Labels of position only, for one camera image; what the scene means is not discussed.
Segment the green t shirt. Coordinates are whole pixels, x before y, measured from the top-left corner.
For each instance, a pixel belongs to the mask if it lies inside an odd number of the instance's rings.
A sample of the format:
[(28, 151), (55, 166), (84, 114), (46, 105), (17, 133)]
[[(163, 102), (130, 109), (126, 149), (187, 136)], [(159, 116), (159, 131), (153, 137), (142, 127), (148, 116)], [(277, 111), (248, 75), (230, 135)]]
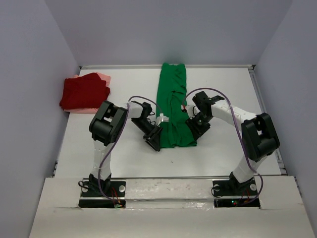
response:
[(188, 115), (181, 111), (181, 105), (187, 95), (187, 75), (184, 64), (163, 63), (159, 76), (157, 100), (160, 106), (157, 113), (169, 118), (161, 124), (161, 148), (192, 147), (197, 142), (186, 124)]

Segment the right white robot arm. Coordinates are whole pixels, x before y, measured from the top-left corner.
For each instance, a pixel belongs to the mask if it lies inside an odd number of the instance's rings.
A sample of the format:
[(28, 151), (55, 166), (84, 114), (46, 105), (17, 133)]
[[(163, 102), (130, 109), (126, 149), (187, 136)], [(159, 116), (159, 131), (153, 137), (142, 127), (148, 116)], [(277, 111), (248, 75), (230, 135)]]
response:
[(228, 180), (213, 183), (214, 197), (242, 196), (250, 191), (258, 197), (261, 189), (256, 188), (254, 176), (258, 174), (261, 163), (280, 146), (280, 141), (269, 114), (247, 112), (231, 104), (229, 98), (219, 92), (209, 97), (204, 88), (193, 90), (193, 104), (181, 104), (181, 110), (188, 114), (186, 124), (194, 140), (202, 137), (211, 127), (213, 118), (232, 125), (240, 141), (243, 155), (237, 167), (230, 173)]

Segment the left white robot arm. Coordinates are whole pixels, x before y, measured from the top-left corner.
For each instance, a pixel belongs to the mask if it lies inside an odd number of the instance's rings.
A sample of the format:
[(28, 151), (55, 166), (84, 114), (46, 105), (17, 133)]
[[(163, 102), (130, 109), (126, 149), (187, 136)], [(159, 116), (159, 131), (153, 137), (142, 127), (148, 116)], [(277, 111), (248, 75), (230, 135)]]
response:
[(104, 196), (109, 192), (111, 152), (129, 119), (142, 131), (145, 142), (155, 151), (160, 151), (162, 127), (149, 119), (152, 112), (151, 105), (146, 102), (132, 101), (123, 107), (109, 101), (101, 104), (89, 125), (94, 143), (94, 162), (89, 174), (89, 185), (97, 195)]

